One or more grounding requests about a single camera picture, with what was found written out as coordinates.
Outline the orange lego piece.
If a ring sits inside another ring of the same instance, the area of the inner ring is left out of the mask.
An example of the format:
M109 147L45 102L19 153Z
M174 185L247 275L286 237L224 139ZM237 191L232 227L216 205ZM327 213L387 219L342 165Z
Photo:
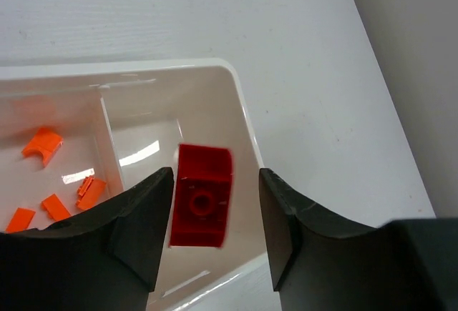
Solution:
M6 233L21 232L27 230L36 212L32 209L19 207L11 218Z
M41 207L47 212L49 218L55 222L71 217L70 212L56 194L51 194L46 199L42 200Z
M63 137L48 127L41 127L32 137L30 142L22 149L24 157L38 155L42 160L43 167L46 167L63 145Z
M104 193L107 183L94 176L85 177L83 183L77 189L76 206L86 211L96 205L100 196Z

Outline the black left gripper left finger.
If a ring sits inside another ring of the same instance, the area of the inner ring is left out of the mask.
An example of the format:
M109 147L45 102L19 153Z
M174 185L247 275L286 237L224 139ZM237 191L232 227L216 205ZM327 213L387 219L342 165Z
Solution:
M39 232L47 239L81 239L106 229L105 252L147 290L155 290L174 188L171 167L162 167L121 194Z

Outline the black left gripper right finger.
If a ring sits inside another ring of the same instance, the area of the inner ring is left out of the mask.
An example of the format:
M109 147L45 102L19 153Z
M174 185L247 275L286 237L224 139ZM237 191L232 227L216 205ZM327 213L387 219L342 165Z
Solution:
M276 292L281 290L303 249L305 230L317 237L338 240L375 230L301 194L272 169L259 169L258 184L265 244Z

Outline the red lego with flower sticker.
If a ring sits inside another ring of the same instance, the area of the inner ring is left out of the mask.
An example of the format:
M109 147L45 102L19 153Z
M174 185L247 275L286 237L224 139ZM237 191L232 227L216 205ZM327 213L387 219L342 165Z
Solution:
M169 246L222 247L232 186L229 149L180 144Z

